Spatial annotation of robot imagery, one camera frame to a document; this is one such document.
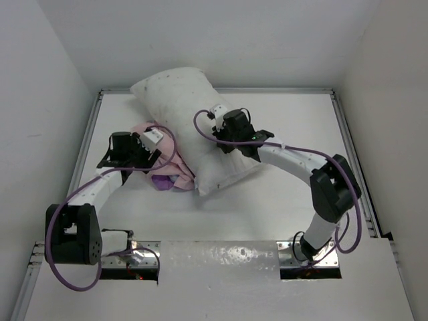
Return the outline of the white pillow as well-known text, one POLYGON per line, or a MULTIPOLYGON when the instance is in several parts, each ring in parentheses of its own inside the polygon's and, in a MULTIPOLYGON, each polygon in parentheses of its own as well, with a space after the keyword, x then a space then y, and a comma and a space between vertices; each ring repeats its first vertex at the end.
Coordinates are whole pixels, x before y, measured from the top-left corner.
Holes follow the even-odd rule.
POLYGON ((150 114, 152 123, 160 124, 173 137, 174 150, 168 162, 179 152, 195 176, 195 189, 201 196, 228 187, 261 168, 261 164, 234 150, 225 154, 214 142, 203 138, 211 133, 211 124, 200 110, 217 104, 228 110, 233 106, 211 85, 198 68, 166 70, 135 83, 130 92, 150 114))

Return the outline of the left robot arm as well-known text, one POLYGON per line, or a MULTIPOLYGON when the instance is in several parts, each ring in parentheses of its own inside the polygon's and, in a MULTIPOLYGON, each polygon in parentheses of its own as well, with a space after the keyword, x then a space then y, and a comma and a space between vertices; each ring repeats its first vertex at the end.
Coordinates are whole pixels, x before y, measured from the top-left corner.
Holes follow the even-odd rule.
POLYGON ((51 255, 46 260, 58 264, 94 265, 105 253, 98 212, 109 196, 125 184, 132 168, 147 173, 161 155, 158 145, 164 138, 155 128, 143 134, 115 132, 108 150, 95 171, 96 182, 77 192, 60 209, 48 241, 51 255))

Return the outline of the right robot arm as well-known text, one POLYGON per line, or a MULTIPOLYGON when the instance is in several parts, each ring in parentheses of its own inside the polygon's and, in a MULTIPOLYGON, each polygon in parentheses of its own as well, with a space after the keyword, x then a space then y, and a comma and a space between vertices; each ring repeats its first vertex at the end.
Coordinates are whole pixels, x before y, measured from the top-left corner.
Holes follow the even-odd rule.
POLYGON ((300 238, 304 261, 311 261, 329 242, 338 222, 361 196, 360 187, 347 160, 336 154, 332 159, 314 151, 286 146, 275 134, 255 130, 248 113, 224 106, 208 112, 217 146, 225 153, 238 150, 243 156, 272 165, 299 178, 311 191, 315 214, 300 238))

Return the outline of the white front cover board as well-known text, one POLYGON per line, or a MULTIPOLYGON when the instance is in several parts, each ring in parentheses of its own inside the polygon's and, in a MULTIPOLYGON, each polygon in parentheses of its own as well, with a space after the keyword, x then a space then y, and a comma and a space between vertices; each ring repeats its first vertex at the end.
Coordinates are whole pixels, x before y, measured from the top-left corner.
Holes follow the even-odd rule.
POLYGON ((164 241, 158 281, 102 280, 82 293, 41 267, 27 320, 411 320, 389 243, 341 256, 340 277, 283 280, 276 244, 164 241))

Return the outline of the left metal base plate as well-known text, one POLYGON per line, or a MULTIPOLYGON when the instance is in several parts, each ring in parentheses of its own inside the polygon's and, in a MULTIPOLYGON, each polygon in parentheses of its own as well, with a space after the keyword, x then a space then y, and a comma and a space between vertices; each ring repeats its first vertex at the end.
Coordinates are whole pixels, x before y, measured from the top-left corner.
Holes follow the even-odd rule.
POLYGON ((156 269, 161 257, 160 241, 131 241, 128 249, 102 257, 103 268, 156 269))

